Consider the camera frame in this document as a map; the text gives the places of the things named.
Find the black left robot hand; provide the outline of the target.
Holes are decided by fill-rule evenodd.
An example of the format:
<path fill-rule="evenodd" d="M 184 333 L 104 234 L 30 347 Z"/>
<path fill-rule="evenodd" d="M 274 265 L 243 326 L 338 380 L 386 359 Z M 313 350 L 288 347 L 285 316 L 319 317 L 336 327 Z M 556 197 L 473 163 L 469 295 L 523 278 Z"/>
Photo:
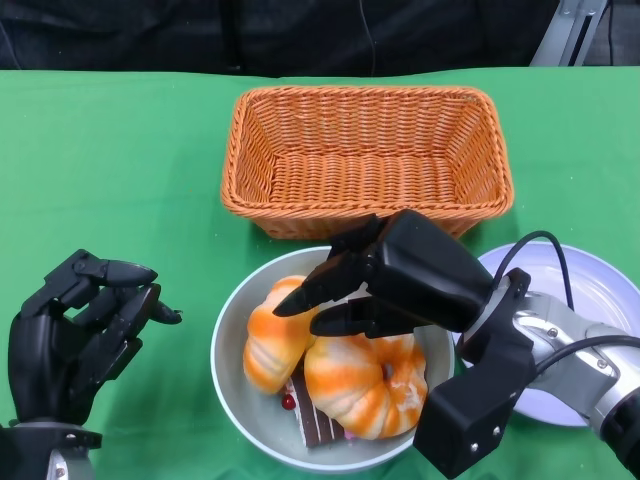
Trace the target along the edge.
<path fill-rule="evenodd" d="M 44 278 L 9 333 L 8 379 L 21 423 L 84 424 L 100 388 L 142 348 L 150 321 L 181 313 L 160 301 L 154 270 L 79 249 Z"/>

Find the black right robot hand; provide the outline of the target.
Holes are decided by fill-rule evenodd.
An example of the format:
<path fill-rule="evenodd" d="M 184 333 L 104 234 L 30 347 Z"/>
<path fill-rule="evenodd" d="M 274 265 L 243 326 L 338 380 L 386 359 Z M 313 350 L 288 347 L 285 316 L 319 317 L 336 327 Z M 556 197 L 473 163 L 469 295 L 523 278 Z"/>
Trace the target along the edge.
<path fill-rule="evenodd" d="M 318 337 L 390 337 L 429 324 L 461 333 L 495 289 L 476 257 L 413 210 L 357 219 L 330 245 L 327 259 L 273 311 L 286 318 L 329 303 L 311 321 Z"/>

